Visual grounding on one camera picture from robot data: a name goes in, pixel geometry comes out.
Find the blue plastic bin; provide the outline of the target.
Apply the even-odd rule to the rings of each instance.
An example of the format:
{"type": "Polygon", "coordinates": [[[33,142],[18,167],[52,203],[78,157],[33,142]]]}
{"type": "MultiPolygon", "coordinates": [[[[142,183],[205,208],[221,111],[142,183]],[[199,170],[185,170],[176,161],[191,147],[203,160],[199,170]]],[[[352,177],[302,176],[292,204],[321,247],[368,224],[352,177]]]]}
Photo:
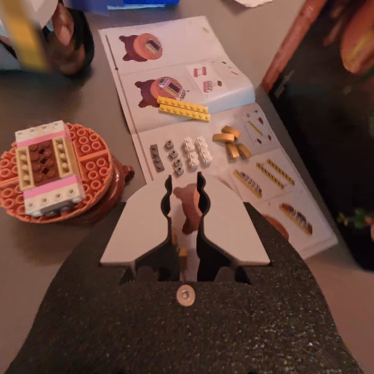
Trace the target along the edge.
{"type": "Polygon", "coordinates": [[[78,11],[108,16],[112,10],[168,7],[179,4],[179,0],[63,0],[65,7],[78,11]]]}

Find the black orchid print set box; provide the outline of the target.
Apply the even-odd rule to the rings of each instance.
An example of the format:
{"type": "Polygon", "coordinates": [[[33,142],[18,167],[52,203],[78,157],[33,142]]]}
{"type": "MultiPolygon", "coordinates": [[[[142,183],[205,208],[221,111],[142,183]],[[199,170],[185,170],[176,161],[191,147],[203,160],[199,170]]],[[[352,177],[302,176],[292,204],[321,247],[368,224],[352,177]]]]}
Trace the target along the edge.
{"type": "Polygon", "coordinates": [[[354,260],[374,269],[373,1],[304,1],[268,93],[354,260]]]}

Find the brick flowerpot model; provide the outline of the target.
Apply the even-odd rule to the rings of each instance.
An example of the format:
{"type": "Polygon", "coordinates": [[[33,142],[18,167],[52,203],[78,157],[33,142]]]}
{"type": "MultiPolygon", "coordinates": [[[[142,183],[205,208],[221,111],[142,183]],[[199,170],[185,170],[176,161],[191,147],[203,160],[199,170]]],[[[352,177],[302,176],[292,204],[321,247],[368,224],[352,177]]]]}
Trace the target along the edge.
{"type": "Polygon", "coordinates": [[[16,131],[0,166],[1,207],[38,224],[99,222],[135,174],[95,131],[62,120],[16,131]]]}

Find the white paper sheet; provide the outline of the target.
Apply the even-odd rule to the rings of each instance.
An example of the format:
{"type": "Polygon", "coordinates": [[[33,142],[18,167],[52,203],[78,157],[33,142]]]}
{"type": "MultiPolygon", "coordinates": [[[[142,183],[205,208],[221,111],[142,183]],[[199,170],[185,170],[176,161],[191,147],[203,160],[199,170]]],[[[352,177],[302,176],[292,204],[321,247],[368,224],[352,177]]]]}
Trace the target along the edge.
{"type": "Polygon", "coordinates": [[[255,8],[273,2],[273,0],[235,0],[235,2],[247,8],[255,8]]]}

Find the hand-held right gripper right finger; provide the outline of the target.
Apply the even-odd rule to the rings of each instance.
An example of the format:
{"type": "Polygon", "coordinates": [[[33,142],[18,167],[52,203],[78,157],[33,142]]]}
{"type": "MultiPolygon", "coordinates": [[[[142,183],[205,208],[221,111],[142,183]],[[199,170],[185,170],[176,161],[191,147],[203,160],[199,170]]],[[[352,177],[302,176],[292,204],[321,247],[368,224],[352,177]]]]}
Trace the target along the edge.
{"type": "Polygon", "coordinates": [[[241,198],[217,177],[198,172],[198,252],[228,264],[267,266],[269,256],[241,198]]]}

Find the person's left hand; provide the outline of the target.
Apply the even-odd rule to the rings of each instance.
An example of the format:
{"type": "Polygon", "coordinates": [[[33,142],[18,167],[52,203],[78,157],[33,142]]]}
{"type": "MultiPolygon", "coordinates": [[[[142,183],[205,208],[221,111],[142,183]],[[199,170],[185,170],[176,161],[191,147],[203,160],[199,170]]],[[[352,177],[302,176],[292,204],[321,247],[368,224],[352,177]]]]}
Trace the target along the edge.
{"type": "Polygon", "coordinates": [[[65,76],[73,76],[83,67],[85,48],[74,36],[74,18],[62,1],[58,1],[52,16],[52,26],[46,40],[52,66],[65,76]]]}

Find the brick set instruction booklet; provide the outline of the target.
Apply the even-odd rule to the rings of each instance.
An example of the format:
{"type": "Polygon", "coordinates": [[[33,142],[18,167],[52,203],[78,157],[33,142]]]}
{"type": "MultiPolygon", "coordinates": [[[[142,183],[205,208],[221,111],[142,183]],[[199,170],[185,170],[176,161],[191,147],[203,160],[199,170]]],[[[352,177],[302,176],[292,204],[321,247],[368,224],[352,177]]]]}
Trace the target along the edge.
{"type": "Polygon", "coordinates": [[[173,186],[183,187],[196,182],[197,172],[205,172],[268,218],[303,258],[338,243],[256,103],[252,83],[231,62],[204,16],[108,28],[100,37],[147,183],[172,174],[173,186]],[[207,106],[211,119],[160,113],[158,96],[207,106]],[[224,126],[241,132],[233,144],[248,147],[249,159],[231,160],[226,144],[212,141],[224,126]],[[213,160],[210,166],[199,163],[191,171],[182,144],[186,137],[195,143],[198,136],[205,138],[213,160]],[[183,162],[181,176],[175,175],[174,160],[169,158],[172,149],[165,149],[168,139],[183,162]],[[153,163],[152,144],[158,146],[162,172],[153,163]]]}

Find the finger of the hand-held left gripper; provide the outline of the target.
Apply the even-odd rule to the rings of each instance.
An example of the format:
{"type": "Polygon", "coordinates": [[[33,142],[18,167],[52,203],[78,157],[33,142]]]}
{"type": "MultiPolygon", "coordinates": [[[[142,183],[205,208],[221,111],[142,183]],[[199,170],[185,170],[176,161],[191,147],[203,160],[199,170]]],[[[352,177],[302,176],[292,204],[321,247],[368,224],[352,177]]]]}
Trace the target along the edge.
{"type": "Polygon", "coordinates": [[[58,0],[25,0],[25,10],[33,28],[44,28],[57,9],[58,0]]]}
{"type": "Polygon", "coordinates": [[[25,71],[19,63],[15,50],[12,48],[9,38],[0,34],[0,70],[1,71],[25,71]]]}

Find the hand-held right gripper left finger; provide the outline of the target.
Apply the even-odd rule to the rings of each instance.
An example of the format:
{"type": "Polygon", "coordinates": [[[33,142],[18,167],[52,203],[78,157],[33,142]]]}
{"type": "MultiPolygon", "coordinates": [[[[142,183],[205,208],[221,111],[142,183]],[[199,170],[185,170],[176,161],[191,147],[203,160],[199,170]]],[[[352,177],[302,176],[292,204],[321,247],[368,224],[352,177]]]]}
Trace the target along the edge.
{"type": "Polygon", "coordinates": [[[126,202],[101,257],[101,265],[135,267],[171,239],[172,177],[154,180],[126,202]]]}

